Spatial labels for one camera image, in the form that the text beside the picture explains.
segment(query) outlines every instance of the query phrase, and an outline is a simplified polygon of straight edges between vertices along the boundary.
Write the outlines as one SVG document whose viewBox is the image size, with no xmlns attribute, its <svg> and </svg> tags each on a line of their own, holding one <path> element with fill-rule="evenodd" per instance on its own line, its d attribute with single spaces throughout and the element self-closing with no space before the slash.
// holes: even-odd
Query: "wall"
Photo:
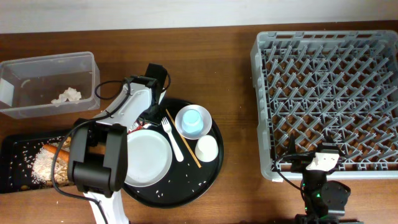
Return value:
<svg viewBox="0 0 398 224">
<path fill-rule="evenodd" d="M 0 33 L 398 19 L 380 0 L 0 0 Z"/>
</svg>

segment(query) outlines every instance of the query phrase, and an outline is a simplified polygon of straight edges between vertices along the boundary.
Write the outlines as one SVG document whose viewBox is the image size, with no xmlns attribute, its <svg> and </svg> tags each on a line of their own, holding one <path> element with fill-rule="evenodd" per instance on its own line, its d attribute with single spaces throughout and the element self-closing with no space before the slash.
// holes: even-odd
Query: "plastic fork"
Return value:
<svg viewBox="0 0 398 224">
<path fill-rule="evenodd" d="M 163 130 L 169 135 L 170 141 L 172 142 L 172 148 L 174 151 L 175 158 L 177 161 L 182 162 L 184 160 L 184 156 L 181 153 L 181 150 L 178 144 L 175 142 L 174 136 L 172 134 L 172 126 L 166 117 L 162 119 Z"/>
</svg>

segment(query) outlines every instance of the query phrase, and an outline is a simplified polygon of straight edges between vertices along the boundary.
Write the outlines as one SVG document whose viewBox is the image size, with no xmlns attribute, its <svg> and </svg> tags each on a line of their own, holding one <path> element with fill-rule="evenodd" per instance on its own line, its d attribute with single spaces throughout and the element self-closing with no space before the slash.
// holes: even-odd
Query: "wooden table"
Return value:
<svg viewBox="0 0 398 224">
<path fill-rule="evenodd" d="M 123 192 L 124 211 L 133 223 L 274 223 L 304 212 L 299 192 L 288 183 L 273 183 L 260 173 L 256 96 L 250 50 L 256 34 L 266 30 L 398 29 L 397 21 L 197 29 L 113 30 L 0 35 L 0 61 L 90 51 L 101 81 L 144 74 L 149 62 L 172 75 L 169 97 L 184 97 L 204 106 L 220 127 L 224 164 L 214 185 L 198 200 L 175 209 L 149 208 Z M 112 95 L 117 85 L 104 86 Z M 101 102 L 101 110 L 109 105 Z M 77 118 L 100 110 L 14 120 L 0 114 L 0 139 L 10 134 L 70 127 Z M 345 219 L 396 223 L 398 180 L 343 181 L 352 189 Z M 67 191 L 78 194 L 75 187 Z M 54 189 L 0 195 L 0 223 L 94 223 L 88 202 Z"/>
</svg>

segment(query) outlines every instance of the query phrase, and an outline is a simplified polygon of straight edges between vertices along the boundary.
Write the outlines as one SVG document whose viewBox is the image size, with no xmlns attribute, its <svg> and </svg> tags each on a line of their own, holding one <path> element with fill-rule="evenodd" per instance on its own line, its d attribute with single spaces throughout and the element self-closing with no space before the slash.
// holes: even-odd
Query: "round black tray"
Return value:
<svg viewBox="0 0 398 224">
<path fill-rule="evenodd" d="M 163 107 L 168 109 L 173 119 L 175 119 L 175 115 L 177 115 L 180 109 L 190 104 L 191 103 L 187 101 L 176 99 L 164 99 L 161 103 Z M 170 142 L 170 139 L 164 132 L 162 126 L 151 126 L 149 129 L 162 134 Z M 218 156 L 211 162 L 199 161 L 201 168 L 199 168 L 193 160 L 173 125 L 172 129 L 173 136 L 178 146 L 180 146 L 184 160 L 182 162 L 177 162 L 173 154 L 172 164 L 168 173 L 162 180 L 154 185 L 148 187 L 132 187 L 128 184 L 123 185 L 123 189 L 127 194 L 138 202 L 150 207 L 174 208 L 196 200 L 210 188 L 220 173 L 221 166 L 223 164 L 223 138 L 221 137 L 220 130 L 214 120 L 208 134 L 212 135 L 217 141 Z M 195 153 L 197 140 L 186 140 L 193 153 Z"/>
</svg>

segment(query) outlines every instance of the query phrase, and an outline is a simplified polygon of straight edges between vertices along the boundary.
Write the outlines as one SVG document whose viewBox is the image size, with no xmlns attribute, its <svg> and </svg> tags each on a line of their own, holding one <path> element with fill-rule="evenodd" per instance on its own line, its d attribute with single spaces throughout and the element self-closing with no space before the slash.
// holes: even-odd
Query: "plastic crate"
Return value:
<svg viewBox="0 0 398 224">
<path fill-rule="evenodd" d="M 301 174 L 273 160 L 330 135 L 348 156 L 331 179 L 398 177 L 398 35 L 390 30 L 261 32 L 251 50 L 261 173 Z"/>
<path fill-rule="evenodd" d="M 100 108 L 100 71 L 91 52 L 24 58 L 0 63 L 0 112 L 33 118 Z M 81 99 L 51 103 L 72 87 Z"/>
</svg>

